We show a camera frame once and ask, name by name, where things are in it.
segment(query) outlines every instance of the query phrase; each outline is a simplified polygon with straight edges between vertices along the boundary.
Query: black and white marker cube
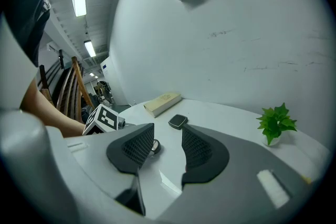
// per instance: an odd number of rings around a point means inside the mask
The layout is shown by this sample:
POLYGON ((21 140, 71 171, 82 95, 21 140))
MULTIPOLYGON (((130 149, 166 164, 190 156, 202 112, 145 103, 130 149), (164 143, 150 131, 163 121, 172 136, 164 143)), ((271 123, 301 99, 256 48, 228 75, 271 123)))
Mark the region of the black and white marker cube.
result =
POLYGON ((108 133, 118 130, 118 113, 100 104, 89 116, 83 135, 108 133))

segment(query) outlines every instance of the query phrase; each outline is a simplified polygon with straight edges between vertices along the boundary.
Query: potted plant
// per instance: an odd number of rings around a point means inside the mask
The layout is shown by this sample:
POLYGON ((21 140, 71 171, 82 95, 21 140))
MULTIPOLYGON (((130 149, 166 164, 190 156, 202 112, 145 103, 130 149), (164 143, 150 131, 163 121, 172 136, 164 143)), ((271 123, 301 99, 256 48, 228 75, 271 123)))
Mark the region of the potted plant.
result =
POLYGON ((280 140, 280 135, 283 131, 292 130, 297 131, 295 122, 290 116, 288 116, 289 110, 286 109, 285 103, 282 106, 275 107, 274 109, 263 109, 264 114, 257 118, 261 120, 260 127, 258 129, 264 129, 263 143, 268 146, 277 144, 280 140))

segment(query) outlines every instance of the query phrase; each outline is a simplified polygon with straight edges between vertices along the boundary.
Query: white tabletop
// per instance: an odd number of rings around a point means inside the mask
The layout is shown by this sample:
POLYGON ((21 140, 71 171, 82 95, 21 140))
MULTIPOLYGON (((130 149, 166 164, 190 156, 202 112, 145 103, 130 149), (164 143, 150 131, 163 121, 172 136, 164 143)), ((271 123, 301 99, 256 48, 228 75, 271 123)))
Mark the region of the white tabletop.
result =
POLYGON ((181 179, 185 173, 185 155, 181 147, 182 131, 171 128, 168 121, 176 114, 188 117, 188 124, 213 129, 228 135, 255 142, 300 175, 316 180, 323 175, 330 152, 313 138, 298 131, 286 131, 273 147, 261 142, 258 130, 260 115, 230 106, 194 100, 182 100, 154 119, 142 104, 133 106, 120 116, 127 123, 155 124, 154 136, 162 145, 159 154, 149 158, 140 170, 140 185, 146 216, 157 218, 182 193, 181 179))

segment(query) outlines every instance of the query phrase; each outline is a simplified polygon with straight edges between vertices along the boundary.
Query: person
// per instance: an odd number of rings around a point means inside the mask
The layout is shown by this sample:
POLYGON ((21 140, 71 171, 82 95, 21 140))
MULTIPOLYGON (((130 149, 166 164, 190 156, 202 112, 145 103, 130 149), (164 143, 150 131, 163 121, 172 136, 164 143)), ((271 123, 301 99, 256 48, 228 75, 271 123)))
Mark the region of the person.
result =
MULTIPOLYGON (((11 31, 28 58, 38 67, 38 47, 50 16, 47 0, 8 0, 3 12, 11 31)), ((85 125, 59 112, 39 92, 34 79, 21 103, 21 109, 60 129, 63 137, 82 135, 85 125)))
POLYGON ((110 89, 109 89, 109 86, 108 86, 107 82, 101 80, 101 81, 99 81, 99 82, 97 83, 97 86, 100 86, 101 91, 102 91, 102 93, 103 93, 105 99, 106 99, 110 104, 112 104, 112 95, 111 95, 111 92, 110 92, 110 89))

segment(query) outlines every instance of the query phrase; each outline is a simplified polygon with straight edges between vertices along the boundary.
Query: scratch on wall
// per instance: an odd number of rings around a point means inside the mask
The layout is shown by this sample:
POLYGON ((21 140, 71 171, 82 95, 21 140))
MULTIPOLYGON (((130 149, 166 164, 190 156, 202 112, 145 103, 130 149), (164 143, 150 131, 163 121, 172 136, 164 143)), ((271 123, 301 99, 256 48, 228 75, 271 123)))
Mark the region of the scratch on wall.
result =
POLYGON ((221 31, 221 32, 213 32, 213 33, 210 34, 208 39, 216 38, 216 37, 221 36, 221 35, 226 35, 227 33, 232 32, 232 31, 233 31, 233 29, 225 30, 225 31, 221 31))
POLYGON ((245 59, 246 59, 246 57, 239 58, 239 59, 234 59, 234 60, 230 61, 229 63, 241 62, 241 61, 244 61, 245 59))
POLYGON ((284 65, 297 65, 297 63, 295 63, 293 61, 286 61, 286 62, 279 62, 278 63, 278 67, 280 67, 281 64, 284 64, 284 65))
POLYGON ((248 71, 252 71, 252 70, 265 70, 265 69, 276 69, 276 68, 270 68, 268 66, 265 66, 265 67, 255 67, 255 68, 250 68, 250 69, 247 69, 248 71))
POLYGON ((310 62, 306 66, 310 66, 310 65, 322 65, 322 63, 321 62, 310 62))
POLYGON ((307 35, 307 38, 309 39, 320 39, 320 40, 330 40, 331 38, 328 37, 328 35, 318 31, 318 30, 315 30, 313 29, 312 31, 313 33, 310 33, 307 35))
POLYGON ((322 54, 322 53, 320 53, 318 51, 312 51, 312 52, 310 52, 308 54, 309 55, 317 55, 317 56, 320 56, 320 57, 328 58, 328 59, 330 59, 330 60, 332 60, 334 62, 336 61, 335 57, 332 57, 332 56, 326 55, 326 54, 322 54))

